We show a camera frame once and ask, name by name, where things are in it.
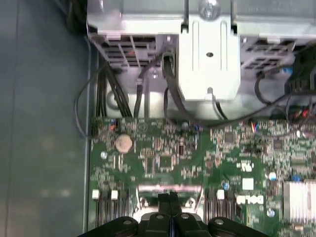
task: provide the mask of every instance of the screw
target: screw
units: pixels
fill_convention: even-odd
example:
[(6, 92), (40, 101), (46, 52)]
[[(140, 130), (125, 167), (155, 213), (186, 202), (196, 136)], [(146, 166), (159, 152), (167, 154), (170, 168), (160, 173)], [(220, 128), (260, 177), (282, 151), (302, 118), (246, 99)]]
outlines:
[(153, 79), (156, 79), (158, 77), (158, 72), (156, 69), (153, 69), (152, 77), (153, 77)]
[(267, 210), (267, 216), (269, 217), (274, 217), (275, 216), (275, 211), (273, 211), (271, 208)]
[(188, 219), (188, 218), (189, 218), (189, 215), (188, 215), (188, 214), (182, 214), (181, 217), (182, 217), (183, 219)]
[(215, 222), (217, 225), (222, 225), (222, 224), (224, 224), (224, 221), (221, 220), (221, 219), (216, 219), (214, 222)]
[(215, 20), (221, 14), (221, 7), (216, 0), (202, 0), (199, 13), (205, 20)]
[(101, 152), (101, 158), (102, 159), (106, 159), (108, 157), (108, 153), (107, 152)]

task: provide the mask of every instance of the ventilation holes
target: ventilation holes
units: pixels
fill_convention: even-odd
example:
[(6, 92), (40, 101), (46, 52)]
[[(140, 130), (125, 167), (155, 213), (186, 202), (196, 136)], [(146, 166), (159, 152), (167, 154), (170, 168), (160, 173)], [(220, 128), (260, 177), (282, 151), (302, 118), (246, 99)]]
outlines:
[(280, 61), (280, 58), (256, 58), (254, 61), (248, 63), (245, 69), (262, 70), (267, 67), (275, 67)]
[(288, 46), (293, 44), (293, 40), (284, 40), (279, 44), (268, 43), (265, 39), (257, 40), (246, 52), (263, 52), (267, 55), (286, 55), (288, 54)]
[(102, 43), (110, 64), (121, 63), (122, 67), (143, 67), (155, 58), (155, 36), (121, 36)]

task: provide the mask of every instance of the black cable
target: black cable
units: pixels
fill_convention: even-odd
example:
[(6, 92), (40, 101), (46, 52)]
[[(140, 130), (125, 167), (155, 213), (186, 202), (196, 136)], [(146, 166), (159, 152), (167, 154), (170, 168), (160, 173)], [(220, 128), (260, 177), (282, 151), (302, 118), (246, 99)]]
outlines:
[(225, 113), (222, 110), (221, 104), (217, 101), (215, 101), (215, 106), (218, 110), (218, 112), (220, 113), (220, 115), (223, 117), (224, 120), (228, 120), (227, 116), (225, 115)]
[(114, 98), (118, 104), (118, 108), (122, 114), (123, 117), (132, 117), (132, 112), (129, 108), (127, 99), (125, 97), (125, 94), (123, 92), (123, 89), (116, 78), (113, 69), (110, 67), (110, 64), (105, 61), (105, 70), (106, 70), (106, 75), (109, 81), (109, 84), (112, 88), (112, 92), (114, 94)]
[(75, 111), (75, 120), (76, 120), (76, 126), (77, 126), (77, 129), (78, 131), (81, 133), (81, 135), (84, 137), (84, 138), (87, 138), (89, 140), (92, 140), (92, 139), (99, 139), (101, 137), (103, 137), (108, 131), (103, 131), (101, 132), (99, 135), (93, 137), (93, 136), (90, 136), (90, 135), (87, 135), (85, 133), (85, 131), (83, 130), (82, 128), (82, 125), (81, 125), (81, 122), (80, 122), (80, 119), (79, 119), (79, 113), (78, 113), (78, 103), (79, 103), (79, 98), (81, 97), (82, 93), (84, 92), (84, 90), (89, 86), (89, 84), (91, 82), (93, 82), (95, 79), (98, 78), (98, 75), (102, 72), (102, 70), (104, 70), (106, 67), (105, 64), (103, 64), (101, 67), (99, 67), (99, 69), (92, 75), (92, 77), (89, 78), (89, 80), (83, 85), (83, 87), (80, 89), (80, 91), (78, 92), (77, 96), (75, 97), (75, 103), (74, 103), (74, 111)]
[(291, 100), (292, 100), (292, 97), (289, 97), (287, 99), (287, 102), (286, 102), (286, 105), (285, 105), (285, 118), (286, 118), (286, 121), (292, 125), (292, 121), (290, 120), (290, 105), (291, 105)]
[(164, 90), (164, 94), (163, 94), (163, 115), (168, 124), (177, 126), (176, 123), (174, 123), (171, 119), (168, 118), (167, 110), (168, 110), (168, 87), (166, 88), (166, 90)]
[(138, 76), (138, 81), (137, 81), (137, 86), (136, 86), (136, 102), (134, 106), (134, 118), (137, 118), (139, 114), (140, 104), (142, 102), (142, 95), (143, 95), (143, 89), (144, 89), (145, 74), (150, 68), (157, 65), (157, 63), (160, 62), (161, 59), (162, 59), (162, 53), (157, 55), (154, 60), (152, 60), (147, 66), (145, 66)]
[(89, 84), (91, 82), (93, 82), (95, 79), (98, 78), (98, 76), (100, 74), (102, 74), (102, 72), (106, 70), (106, 75), (108, 76), (108, 81), (109, 81), (109, 84), (112, 88), (112, 92), (114, 94), (114, 98), (118, 104), (118, 108), (122, 114), (122, 116), (126, 117), (126, 116), (130, 116), (131, 117), (131, 111), (129, 110), (129, 107), (127, 106), (127, 108), (124, 108), (124, 103), (123, 101), (125, 100), (125, 102), (127, 103), (126, 101), (126, 98), (125, 98), (125, 95), (123, 94), (122, 92), (122, 89), (120, 87), (120, 84), (118, 83), (113, 71), (112, 71), (112, 68), (110, 67), (109, 63), (108, 62), (104, 62), (100, 67), (99, 69), (89, 78), (89, 80), (83, 85), (83, 87), (80, 89), (80, 91), (78, 92), (77, 96), (75, 97), (75, 103), (74, 103), (74, 111), (75, 111), (75, 120), (76, 120), (76, 126), (77, 126), (77, 129), (78, 131), (81, 133), (81, 135), (84, 137), (84, 138), (87, 138), (89, 140), (92, 140), (92, 139), (99, 139), (101, 137), (103, 137), (107, 131), (104, 131), (104, 132), (101, 132), (99, 135), (97, 136), (90, 136), (90, 135), (87, 135), (85, 133), (85, 131), (83, 130), (82, 128), (82, 125), (81, 125), (81, 122), (80, 122), (80, 119), (79, 119), (79, 112), (78, 112), (78, 103), (79, 103), (79, 99), (82, 95), (82, 93), (84, 92), (84, 90), (89, 86)]
[[(258, 100), (260, 100), (260, 102), (262, 102), (263, 104), (266, 104), (266, 105), (269, 105), (272, 103), (271, 101), (264, 98), (263, 94), (260, 91), (260, 86), (259, 86), (260, 82), (262, 79), (265, 78), (266, 74), (273, 72), (275, 70), (279, 70), (279, 69), (283, 69), (283, 68), (292, 68), (292, 67), (293, 67), (292, 65), (280, 65), (280, 66), (268, 69), (266, 71), (261, 71), (257, 74), (257, 80), (255, 82), (254, 89), (255, 89), (255, 94), (256, 94)], [(277, 105), (276, 108), (285, 113), (285, 108), (283, 106)]]
[(204, 121), (201, 121), (199, 119), (196, 119), (194, 116), (192, 116), (184, 107), (181, 97), (179, 95), (178, 89), (177, 89), (177, 84), (176, 84), (176, 79), (173, 75), (172, 72), (172, 67), (171, 67), (171, 63), (169, 61), (169, 58), (166, 58), (164, 60), (164, 64), (163, 64), (163, 68), (164, 68), (164, 75), (165, 75), (165, 79), (167, 81), (168, 84), (168, 88), (171, 94), (171, 97), (174, 101), (174, 103), (176, 104), (179, 112), (181, 113), (181, 115), (186, 119), (191, 121), (192, 123), (199, 125), (200, 127), (204, 127), (204, 128), (210, 128), (210, 129), (220, 129), (223, 128), (225, 126), (229, 126), (229, 125), (233, 125), (234, 123), (237, 122), (241, 122), (244, 120), (249, 120), (251, 118), (253, 118), (254, 116), (257, 116), (258, 114), (260, 114), (261, 112), (264, 112), (274, 106), (276, 106), (279, 102), (287, 99), (290, 95), (283, 95), (281, 97), (279, 97), (278, 99), (276, 99), (275, 101), (273, 101), (271, 104), (255, 111), (252, 112), (248, 115), (242, 116), (240, 118), (237, 119), (233, 119), (227, 122), (222, 122), (222, 123), (216, 123), (216, 124), (208, 124)]

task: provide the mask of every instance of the motherboard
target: motherboard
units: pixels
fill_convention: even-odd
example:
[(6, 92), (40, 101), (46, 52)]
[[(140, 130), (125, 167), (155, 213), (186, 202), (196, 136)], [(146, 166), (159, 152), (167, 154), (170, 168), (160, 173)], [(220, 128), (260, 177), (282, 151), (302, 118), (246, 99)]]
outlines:
[(175, 191), (183, 212), (221, 216), (276, 237), (316, 237), (316, 126), (240, 122), (202, 129), (156, 118), (95, 118), (89, 228), (140, 221)]

